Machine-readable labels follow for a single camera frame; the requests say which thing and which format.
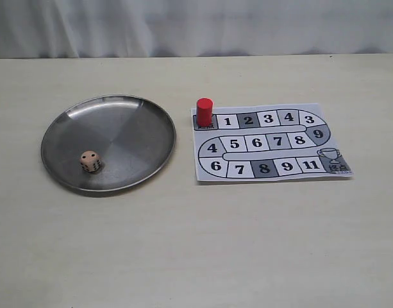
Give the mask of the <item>red cylinder game piece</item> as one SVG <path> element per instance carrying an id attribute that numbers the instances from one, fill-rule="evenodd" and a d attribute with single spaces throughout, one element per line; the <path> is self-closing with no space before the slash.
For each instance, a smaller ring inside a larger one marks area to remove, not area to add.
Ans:
<path id="1" fill-rule="evenodd" d="M 210 98 L 200 98 L 196 107 L 196 122 L 198 126 L 207 127 L 212 124 L 213 101 Z"/>

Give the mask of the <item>beige wooden die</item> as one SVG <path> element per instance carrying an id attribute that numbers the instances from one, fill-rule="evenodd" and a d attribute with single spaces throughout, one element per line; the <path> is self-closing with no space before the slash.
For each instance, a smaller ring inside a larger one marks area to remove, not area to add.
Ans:
<path id="1" fill-rule="evenodd" d="M 79 162 L 84 171 L 94 173 L 101 168 L 101 158 L 95 151 L 85 151 L 81 154 Z"/>

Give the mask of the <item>round stainless steel plate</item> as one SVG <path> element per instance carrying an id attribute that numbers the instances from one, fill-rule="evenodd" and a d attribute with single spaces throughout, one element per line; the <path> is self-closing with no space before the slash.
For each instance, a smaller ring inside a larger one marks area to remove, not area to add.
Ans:
<path id="1" fill-rule="evenodd" d="M 40 156 L 58 184 L 86 196 L 126 191 L 157 174 L 174 153 L 176 129 L 156 103 L 114 94 L 88 99 L 62 112 L 46 130 Z M 85 151 L 95 151 L 101 168 L 84 171 Z"/>

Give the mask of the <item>printed paper game board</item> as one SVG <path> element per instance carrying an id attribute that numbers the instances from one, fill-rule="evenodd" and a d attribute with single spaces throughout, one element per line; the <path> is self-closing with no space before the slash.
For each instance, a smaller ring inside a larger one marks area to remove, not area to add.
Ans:
<path id="1" fill-rule="evenodd" d="M 218 107 L 193 124 L 200 182 L 272 182 L 351 177 L 317 103 Z"/>

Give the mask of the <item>white curtain backdrop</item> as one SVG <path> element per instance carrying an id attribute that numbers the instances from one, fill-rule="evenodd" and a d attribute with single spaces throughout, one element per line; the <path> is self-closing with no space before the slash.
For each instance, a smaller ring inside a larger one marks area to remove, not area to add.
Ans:
<path id="1" fill-rule="evenodd" d="M 393 53 L 393 1 L 0 1 L 0 58 Z"/>

